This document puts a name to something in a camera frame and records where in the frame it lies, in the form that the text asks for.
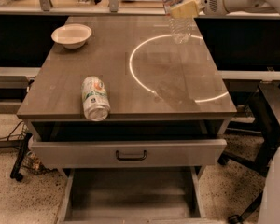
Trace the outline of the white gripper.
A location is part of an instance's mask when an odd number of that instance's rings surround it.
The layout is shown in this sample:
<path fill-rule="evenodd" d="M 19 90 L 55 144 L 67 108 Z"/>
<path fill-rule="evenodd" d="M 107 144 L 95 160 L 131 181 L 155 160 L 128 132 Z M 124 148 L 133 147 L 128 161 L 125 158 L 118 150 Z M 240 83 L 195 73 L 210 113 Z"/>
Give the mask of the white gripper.
<path fill-rule="evenodd" d="M 175 19 L 196 18 L 203 10 L 206 15 L 218 16 L 225 14 L 223 0 L 185 0 L 170 7 L 170 15 Z"/>

